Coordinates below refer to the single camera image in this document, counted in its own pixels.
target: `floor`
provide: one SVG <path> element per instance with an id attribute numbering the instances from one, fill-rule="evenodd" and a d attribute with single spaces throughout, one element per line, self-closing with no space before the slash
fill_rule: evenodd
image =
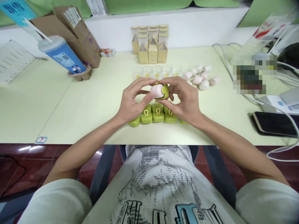
<path id="1" fill-rule="evenodd" d="M 20 165 L 26 167 L 27 169 L 26 174 L 12 188 L 7 190 L 4 196 L 31 187 L 39 188 L 43 184 L 57 158 L 69 147 L 70 145 L 0 144 L 0 155 L 14 157 L 20 163 Z M 277 147 L 257 146 L 257 148 L 266 154 L 268 151 Z M 80 170 L 79 180 L 88 188 L 90 188 L 93 174 L 99 159 L 101 158 L 102 150 L 103 147 L 101 147 Z M 228 157 L 226 157 L 221 150 L 220 153 L 228 171 L 233 178 L 237 190 L 239 190 L 246 184 L 245 177 L 243 176 L 241 170 Z M 283 153 L 272 154 L 271 156 L 277 159 L 285 160 L 298 159 L 299 147 Z M 284 174 L 290 185 L 299 192 L 299 162 L 287 163 L 274 161 L 274 163 Z M 120 151 L 117 147 L 109 182 L 119 171 L 122 164 L 123 162 L 121 160 Z M 213 183 L 202 147 L 200 147 L 195 166 L 207 177 L 211 183 Z M 22 173 L 23 168 L 18 167 L 14 160 L 11 158 L 0 157 L 0 195 L 7 189 L 9 185 L 16 181 L 22 175 Z"/>

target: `white silicone piece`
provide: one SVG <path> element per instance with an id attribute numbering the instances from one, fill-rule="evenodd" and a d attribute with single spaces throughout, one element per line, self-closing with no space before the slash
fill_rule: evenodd
<path id="1" fill-rule="evenodd" d="M 193 84 L 198 85 L 199 83 L 201 83 L 203 81 L 203 78 L 199 75 L 196 75 L 193 79 Z"/>
<path id="2" fill-rule="evenodd" d="M 221 81 L 221 78 L 218 76 L 215 76 L 209 80 L 209 83 L 210 83 L 210 86 L 214 86 L 217 83 L 219 83 L 220 81 Z"/>
<path id="3" fill-rule="evenodd" d="M 209 81 L 207 80 L 204 80 L 202 81 L 200 84 L 199 84 L 199 89 L 204 91 L 206 90 L 207 88 L 209 88 Z"/>
<path id="4" fill-rule="evenodd" d="M 195 67 L 195 69 L 197 70 L 197 74 L 200 74 L 202 72 L 202 66 L 201 65 L 198 65 Z"/>
<path id="5" fill-rule="evenodd" d="M 192 72 L 188 71 L 185 74 L 183 74 L 182 78 L 183 80 L 188 80 L 192 77 Z"/>
<path id="6" fill-rule="evenodd" d="M 192 77 L 197 75 L 197 70 L 195 68 L 191 68 L 190 71 L 192 73 Z"/>
<path id="7" fill-rule="evenodd" d="M 202 77 L 202 80 L 208 79 L 208 73 L 207 72 L 201 73 L 200 76 Z"/>
<path id="8" fill-rule="evenodd" d="M 202 71 L 203 72 L 209 72 L 209 71 L 211 71 L 212 70 L 212 66 L 204 66 L 203 68 L 202 68 Z"/>
<path id="9" fill-rule="evenodd" d="M 150 88 L 150 92 L 155 94 L 156 99 L 164 97 L 164 93 L 162 93 L 162 87 L 162 84 L 157 84 Z"/>

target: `person's left hand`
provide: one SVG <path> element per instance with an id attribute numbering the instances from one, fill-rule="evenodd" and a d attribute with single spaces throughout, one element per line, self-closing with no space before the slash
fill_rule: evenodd
<path id="1" fill-rule="evenodd" d="M 138 78 L 131 83 L 122 93 L 121 105 L 117 114 L 122 123 L 128 123 L 138 117 L 145 106 L 150 103 L 155 94 L 149 91 L 141 90 L 144 86 L 152 86 L 157 82 L 157 79 L 152 78 Z M 146 94 L 140 103 L 135 101 L 135 97 L 139 94 Z"/>

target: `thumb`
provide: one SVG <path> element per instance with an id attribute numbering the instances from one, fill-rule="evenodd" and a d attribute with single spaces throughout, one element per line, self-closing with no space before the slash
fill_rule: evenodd
<path id="1" fill-rule="evenodd" d="M 142 109 L 144 109 L 145 106 L 148 105 L 154 99 L 154 97 L 154 93 L 149 93 L 142 99 L 142 101 L 138 105 L 142 107 Z"/>
<path id="2" fill-rule="evenodd" d="M 170 109 L 172 112 L 176 112 L 176 105 L 168 100 L 157 100 L 158 103 L 162 104 L 163 106 L 166 106 L 168 109 Z"/>

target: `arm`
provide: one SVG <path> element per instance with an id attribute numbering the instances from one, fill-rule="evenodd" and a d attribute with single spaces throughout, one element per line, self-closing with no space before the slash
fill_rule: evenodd
<path id="1" fill-rule="evenodd" d="M 174 105 L 167 100 L 159 103 L 168 107 L 180 119 L 207 135 L 242 170 L 248 182 L 254 179 L 271 179 L 289 186 L 275 164 L 254 145 L 237 133 L 212 121 L 200 112 L 198 90 L 180 77 L 164 78 L 160 81 L 170 84 L 169 97 L 177 94 L 181 103 Z"/>
<path id="2" fill-rule="evenodd" d="M 139 116 L 145 106 L 153 100 L 154 96 L 141 88 L 153 85 L 156 81 L 151 78 L 138 78 L 129 85 L 123 91 L 117 114 L 68 148 L 58 158 L 43 185 L 64 178 L 76 179 L 80 168 L 90 160 L 105 141 L 124 124 Z M 135 101 L 138 94 L 147 94 L 140 103 Z"/>

